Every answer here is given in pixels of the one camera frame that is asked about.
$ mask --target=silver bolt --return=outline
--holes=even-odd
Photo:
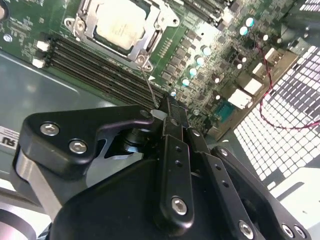
[[[5,40],[7,43],[11,43],[13,41],[13,38],[9,34],[3,35],[3,40]]]
[[[86,25],[85,25],[85,23],[84,23],[83,21],[78,21],[78,22],[76,23],[76,28],[77,28],[79,31],[85,30],[85,27],[86,27]]]
[[[143,55],[139,55],[139,56],[136,58],[136,62],[137,62],[139,65],[142,65],[145,61],[146,61],[146,59],[145,59],[145,56],[143,56]]]
[[[220,149],[220,152],[222,153],[223,156],[228,156],[227,151],[224,150],[223,148]]]
[[[287,225],[282,224],[282,229],[285,232],[285,234],[287,234],[290,238],[293,239],[295,237],[294,233],[291,231],[291,229]]]
[[[195,115],[195,116],[198,116],[199,115],[199,110],[198,109],[195,109],[194,111],[193,111],[193,114]]]
[[[187,205],[185,202],[178,198],[174,197],[171,201],[172,209],[179,215],[186,215],[187,214]]]
[[[307,238],[305,232],[302,231],[302,229],[301,229],[300,227],[298,227],[298,226],[295,225],[295,226],[294,226],[294,229],[296,230],[296,232],[297,232],[302,238],[304,238],[304,239]]]
[[[75,154],[83,154],[87,151],[87,145],[80,140],[73,140],[69,144],[69,149]]]
[[[239,229],[247,239],[254,239],[254,232],[252,231],[251,227],[246,224],[246,222],[240,220],[239,221]]]
[[[59,127],[53,123],[44,123],[40,127],[40,131],[47,136],[55,136],[59,133]]]
[[[197,137],[200,137],[200,133],[199,133],[197,130],[192,129],[192,132],[193,132],[193,134],[196,135]]]

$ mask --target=perforated metal panel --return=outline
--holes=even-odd
[[[306,12],[320,12],[320,0],[306,0],[299,10]]]
[[[274,125],[301,127],[320,118],[320,49],[312,46],[264,101]],[[260,117],[259,105],[235,129],[259,178],[272,189],[320,154],[320,126],[278,129]]]

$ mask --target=chip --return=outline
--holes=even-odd
[[[191,43],[188,39],[185,39],[185,38],[184,38],[184,39],[181,41],[181,45],[188,49],[188,48],[190,48],[190,46],[192,45],[192,43]]]
[[[179,64],[181,63],[181,59],[179,59],[179,58],[176,57],[176,56],[173,56],[173,57],[171,58],[170,63],[171,63],[172,65],[174,65],[174,66],[179,66]]]
[[[188,30],[185,35],[192,40],[197,37],[197,34],[192,30]]]
[[[173,73],[175,73],[175,71],[176,71],[176,67],[175,66],[172,66],[171,64],[168,64],[167,66],[166,66],[166,71],[168,72],[168,73],[170,73],[170,74],[173,74]]]
[[[147,13],[130,0],[106,1],[96,14],[96,33],[125,50],[144,35]]]
[[[169,73],[166,73],[166,72],[163,72],[161,77],[164,79],[164,80],[167,80],[169,81],[171,79],[171,75]]]
[[[221,43],[221,44],[224,44],[226,42],[226,38],[224,36],[220,36],[218,38],[218,42]]]
[[[175,52],[175,54],[177,54],[181,58],[184,58],[186,56],[186,53],[187,52],[183,50],[181,47],[178,47]]]

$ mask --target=gray surface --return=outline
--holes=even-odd
[[[88,93],[0,51],[0,126],[19,132],[33,113],[112,106]],[[0,145],[0,171],[10,170],[14,150]]]

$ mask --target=red wire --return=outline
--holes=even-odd
[[[285,127],[285,126],[281,126],[281,125],[274,125],[273,123],[271,123],[270,121],[267,120],[267,118],[263,115],[262,113],[262,108],[263,108],[263,104],[264,104],[264,99],[266,98],[266,96],[268,94],[270,94],[270,91],[274,89],[273,87],[273,83],[272,83],[272,78],[271,78],[271,74],[270,74],[270,69],[268,67],[268,63],[267,63],[267,60],[265,58],[265,54],[263,52],[263,50],[257,46],[257,48],[259,49],[259,52],[262,54],[263,56],[263,63],[265,65],[265,70],[266,70],[266,74],[267,76],[269,77],[269,88],[268,90],[264,93],[263,97],[261,98],[261,101],[260,101],[260,107],[259,107],[259,112],[260,112],[260,117],[267,123],[269,124],[270,126],[276,128],[276,129],[285,129],[285,130],[292,130],[292,129],[295,129],[295,130],[301,130],[301,129],[308,129],[308,128],[313,128],[315,126],[318,126],[320,124],[320,120],[318,121],[315,121],[313,123],[309,123],[309,124],[306,124],[304,126],[293,126],[293,127]]]

